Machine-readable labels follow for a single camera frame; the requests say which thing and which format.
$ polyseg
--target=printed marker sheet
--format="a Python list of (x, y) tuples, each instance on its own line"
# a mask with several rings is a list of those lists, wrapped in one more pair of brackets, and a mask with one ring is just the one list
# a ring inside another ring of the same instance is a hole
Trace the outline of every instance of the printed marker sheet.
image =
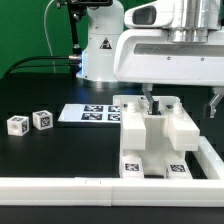
[(120, 107), (113, 105), (66, 104), (58, 121), (120, 123)]

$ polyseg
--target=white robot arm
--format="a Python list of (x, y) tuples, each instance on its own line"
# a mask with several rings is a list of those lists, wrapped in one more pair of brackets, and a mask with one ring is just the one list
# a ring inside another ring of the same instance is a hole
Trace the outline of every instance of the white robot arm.
[(224, 95), (220, 0), (158, 0), (125, 14), (131, 29), (117, 45), (119, 81), (214, 87), (207, 116)]

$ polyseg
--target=white cube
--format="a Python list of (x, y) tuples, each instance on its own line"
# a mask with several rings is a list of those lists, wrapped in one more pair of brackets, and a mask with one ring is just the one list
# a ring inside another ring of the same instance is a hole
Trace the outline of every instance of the white cube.
[(33, 126), (39, 130), (53, 127), (52, 113), (47, 110), (38, 111), (33, 113)]
[(29, 130), (29, 117), (13, 116), (7, 120), (7, 128), (9, 135), (23, 136)]

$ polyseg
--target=black and white pattern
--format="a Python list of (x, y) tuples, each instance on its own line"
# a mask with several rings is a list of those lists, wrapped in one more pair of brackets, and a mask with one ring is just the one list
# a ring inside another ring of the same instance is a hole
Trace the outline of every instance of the black and white pattern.
[(89, 112), (103, 112), (103, 106), (96, 106), (96, 105), (86, 105), (84, 111)]
[(120, 121), (120, 114), (108, 114), (108, 121)]
[(46, 115), (48, 115), (46, 112), (44, 112), (44, 111), (42, 111), (42, 112), (37, 112), (36, 113), (37, 115), (39, 115), (39, 116), (46, 116)]
[(22, 121), (24, 118), (23, 117), (14, 117), (13, 119), (12, 119), (12, 121)]
[(125, 170), (127, 171), (139, 171), (138, 164), (125, 163)]
[(40, 119), (40, 125), (41, 127), (47, 127), (50, 126), (50, 117), (43, 117)]
[(119, 106), (109, 106), (109, 107), (108, 107), (108, 111), (109, 111), (109, 112), (120, 113), (120, 107), (119, 107)]
[(103, 115), (97, 113), (84, 113), (82, 115), (82, 120), (102, 120)]
[(22, 123), (22, 132), (27, 131), (28, 125), (27, 125), (27, 121)]
[(183, 165), (170, 165), (173, 172), (186, 172)]

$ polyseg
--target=black table surface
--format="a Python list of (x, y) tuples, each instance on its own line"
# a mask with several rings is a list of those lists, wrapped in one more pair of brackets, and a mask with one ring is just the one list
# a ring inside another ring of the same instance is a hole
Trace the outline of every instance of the black table surface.
[[(156, 86), (154, 95), (179, 96), (223, 158), (223, 105), (213, 121), (202, 118), (207, 87)], [(0, 80), (0, 177), (118, 177), (118, 124), (61, 123), (66, 103), (112, 104), (113, 95), (142, 95), (141, 88), (94, 89), (67, 74), (18, 73)], [(54, 127), (39, 131), (32, 112), (48, 110)], [(6, 120), (30, 118), (30, 132), (8, 136)], [(1, 206), (0, 223), (223, 223), (224, 208)]]

